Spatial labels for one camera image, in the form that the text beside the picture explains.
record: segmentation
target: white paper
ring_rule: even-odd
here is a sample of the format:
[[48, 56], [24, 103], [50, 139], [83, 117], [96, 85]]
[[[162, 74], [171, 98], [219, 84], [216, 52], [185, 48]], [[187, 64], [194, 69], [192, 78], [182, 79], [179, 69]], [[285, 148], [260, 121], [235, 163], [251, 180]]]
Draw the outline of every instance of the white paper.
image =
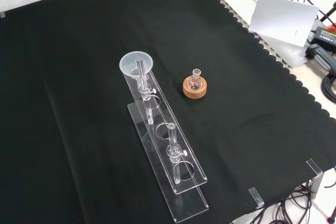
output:
[[318, 11], [290, 0], [258, 0], [249, 30], [303, 47]]

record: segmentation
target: clear acrylic stand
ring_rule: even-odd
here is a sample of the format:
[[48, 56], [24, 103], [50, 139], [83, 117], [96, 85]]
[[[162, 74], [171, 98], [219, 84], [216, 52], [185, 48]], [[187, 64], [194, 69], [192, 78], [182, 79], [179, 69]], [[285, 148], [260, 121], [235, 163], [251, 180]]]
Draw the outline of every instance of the clear acrylic stand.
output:
[[128, 105], [134, 125], [175, 222], [206, 211], [199, 188], [207, 178], [177, 122], [151, 68], [152, 58], [131, 52], [120, 69], [135, 102]]

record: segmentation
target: black tablecloth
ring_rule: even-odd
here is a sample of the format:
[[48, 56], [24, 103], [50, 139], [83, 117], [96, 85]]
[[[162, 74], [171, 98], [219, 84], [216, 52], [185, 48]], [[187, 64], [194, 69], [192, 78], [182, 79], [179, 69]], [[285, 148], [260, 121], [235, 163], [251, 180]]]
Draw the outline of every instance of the black tablecloth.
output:
[[[45, 0], [0, 20], [1, 223], [172, 223], [119, 70], [154, 60], [227, 223], [336, 165], [336, 124], [218, 0]], [[204, 98], [182, 82], [200, 68]]]

